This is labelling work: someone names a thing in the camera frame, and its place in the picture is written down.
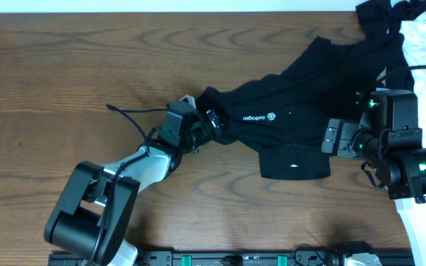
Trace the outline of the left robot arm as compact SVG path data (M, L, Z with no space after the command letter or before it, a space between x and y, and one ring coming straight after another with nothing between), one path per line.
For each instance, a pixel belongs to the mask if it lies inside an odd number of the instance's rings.
M184 154L222 133L212 110L166 113L161 126L143 132L138 150L103 166L80 162L44 229L44 240L78 255L83 265L133 265L138 249L125 233L137 195L166 179Z

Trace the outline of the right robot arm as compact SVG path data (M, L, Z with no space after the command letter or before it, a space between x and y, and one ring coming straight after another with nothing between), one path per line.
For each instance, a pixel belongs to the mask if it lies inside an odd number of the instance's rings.
M426 201L426 148L418 124L417 96L407 90L361 92L359 120L330 119L322 152L362 161L375 188L386 188L392 200Z

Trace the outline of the black polo shirt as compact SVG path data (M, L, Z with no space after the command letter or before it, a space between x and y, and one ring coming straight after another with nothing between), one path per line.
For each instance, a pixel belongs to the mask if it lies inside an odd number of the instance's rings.
M321 147L328 121L360 119L356 93L371 87L384 70L406 67L402 42L401 35L346 45L317 37L281 74L230 92L209 86L197 107L214 111L223 124L216 142L239 141L258 153L262 177L326 178L331 167Z

